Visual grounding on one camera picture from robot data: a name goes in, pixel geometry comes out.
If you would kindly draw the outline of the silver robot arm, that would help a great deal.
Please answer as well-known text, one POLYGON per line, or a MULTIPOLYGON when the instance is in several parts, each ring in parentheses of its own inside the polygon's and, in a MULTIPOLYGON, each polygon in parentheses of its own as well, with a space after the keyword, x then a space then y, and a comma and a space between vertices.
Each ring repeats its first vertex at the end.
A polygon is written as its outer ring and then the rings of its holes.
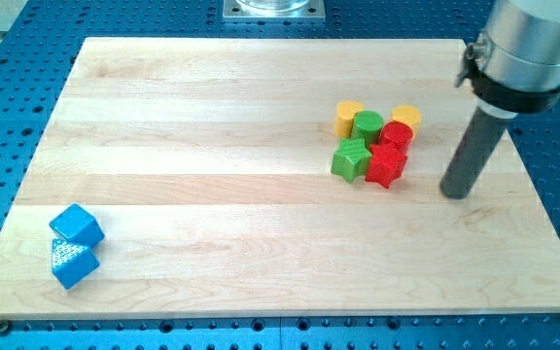
POLYGON ((560 0, 497 0, 466 47, 456 82, 498 119, 546 111, 560 99, 560 0))

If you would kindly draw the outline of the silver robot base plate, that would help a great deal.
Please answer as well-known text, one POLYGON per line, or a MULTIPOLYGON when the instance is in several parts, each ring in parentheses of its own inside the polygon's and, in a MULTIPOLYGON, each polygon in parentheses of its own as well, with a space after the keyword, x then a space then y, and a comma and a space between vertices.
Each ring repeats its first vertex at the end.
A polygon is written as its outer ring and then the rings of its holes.
POLYGON ((224 0, 224 21, 314 19, 326 17, 324 0, 224 0))

